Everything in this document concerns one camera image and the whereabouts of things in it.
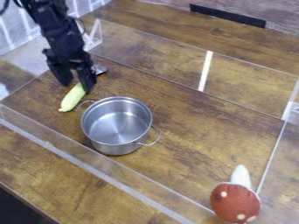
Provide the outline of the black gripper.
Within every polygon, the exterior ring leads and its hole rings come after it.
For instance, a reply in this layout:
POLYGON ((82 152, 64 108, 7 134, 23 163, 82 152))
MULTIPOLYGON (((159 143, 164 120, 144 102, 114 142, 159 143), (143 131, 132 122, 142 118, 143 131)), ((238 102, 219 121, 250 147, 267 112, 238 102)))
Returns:
POLYGON ((63 86, 72 82, 71 69, 76 69, 79 82, 88 93, 98 83, 90 54, 84 51, 84 41, 78 27, 42 29, 50 48, 43 50, 54 76, 63 86))

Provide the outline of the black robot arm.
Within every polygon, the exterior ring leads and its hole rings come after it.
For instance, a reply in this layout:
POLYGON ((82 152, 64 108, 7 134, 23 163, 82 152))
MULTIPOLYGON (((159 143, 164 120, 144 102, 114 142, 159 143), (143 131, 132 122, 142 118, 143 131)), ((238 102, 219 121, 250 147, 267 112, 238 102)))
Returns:
POLYGON ((64 0, 14 0, 30 14, 40 26, 42 35, 50 48, 42 53, 47 57, 47 65, 63 86, 72 82, 72 70, 86 92, 96 84, 96 72, 90 54, 84 51, 84 40, 74 17, 68 16, 64 0))

